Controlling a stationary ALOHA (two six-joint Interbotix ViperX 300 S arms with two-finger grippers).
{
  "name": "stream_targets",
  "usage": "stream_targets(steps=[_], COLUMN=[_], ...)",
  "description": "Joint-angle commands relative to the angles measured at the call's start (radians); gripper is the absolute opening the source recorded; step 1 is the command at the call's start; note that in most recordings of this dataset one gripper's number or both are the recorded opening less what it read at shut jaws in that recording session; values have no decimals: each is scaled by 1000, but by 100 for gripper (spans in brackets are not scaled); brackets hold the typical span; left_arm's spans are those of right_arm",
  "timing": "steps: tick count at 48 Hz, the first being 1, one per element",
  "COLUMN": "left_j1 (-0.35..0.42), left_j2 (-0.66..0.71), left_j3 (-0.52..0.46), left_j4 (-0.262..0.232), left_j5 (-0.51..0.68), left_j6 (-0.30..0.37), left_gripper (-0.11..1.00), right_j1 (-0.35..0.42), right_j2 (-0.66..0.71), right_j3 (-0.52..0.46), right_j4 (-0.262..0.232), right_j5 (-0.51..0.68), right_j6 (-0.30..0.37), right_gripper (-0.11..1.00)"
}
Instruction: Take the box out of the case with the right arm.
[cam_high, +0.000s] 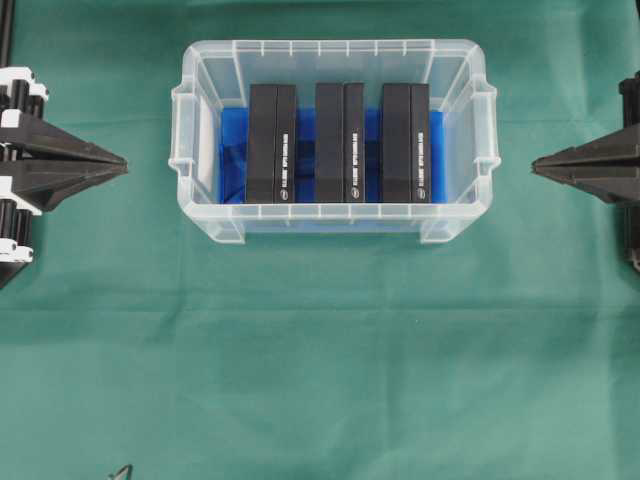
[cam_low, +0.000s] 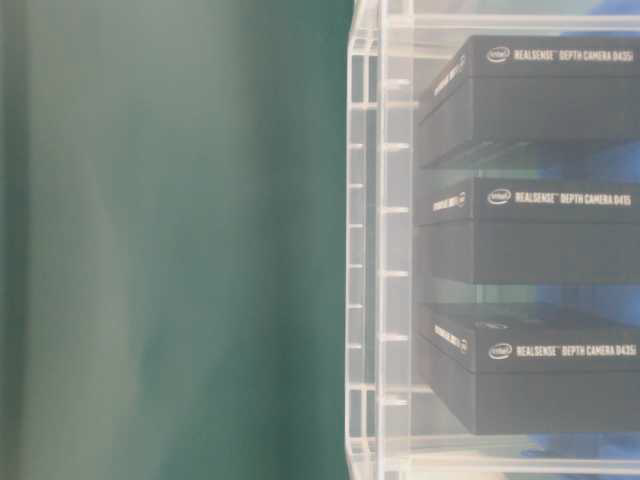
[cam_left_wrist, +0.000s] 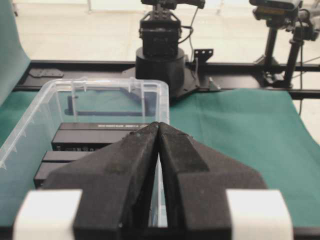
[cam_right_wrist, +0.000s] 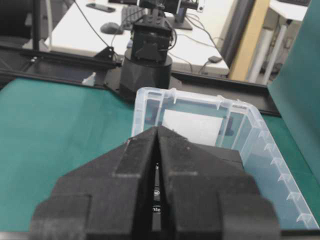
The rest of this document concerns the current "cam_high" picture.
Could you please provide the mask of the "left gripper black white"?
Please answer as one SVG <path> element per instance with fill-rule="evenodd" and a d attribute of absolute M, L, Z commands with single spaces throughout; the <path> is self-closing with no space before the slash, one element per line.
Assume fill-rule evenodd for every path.
<path fill-rule="evenodd" d="M 28 67 L 1 69 L 1 143 L 30 154 L 83 160 L 1 163 L 2 262 L 33 260 L 31 225 L 42 210 L 54 210 L 66 198 L 128 172 L 124 158 L 40 119 L 48 100 L 48 89 Z"/>

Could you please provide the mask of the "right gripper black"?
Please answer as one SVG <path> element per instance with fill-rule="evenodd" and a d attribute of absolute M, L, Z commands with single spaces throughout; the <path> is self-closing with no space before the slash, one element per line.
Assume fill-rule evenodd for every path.
<path fill-rule="evenodd" d="M 619 83 L 623 126 L 639 123 L 639 73 Z M 586 144 L 569 147 L 533 162 L 533 172 L 557 183 L 591 194 L 609 204 L 639 202 L 637 167 L 559 167 L 635 159 L 639 137 L 635 133 L 615 133 Z M 639 206 L 624 209 L 624 243 L 627 260 L 639 272 Z"/>

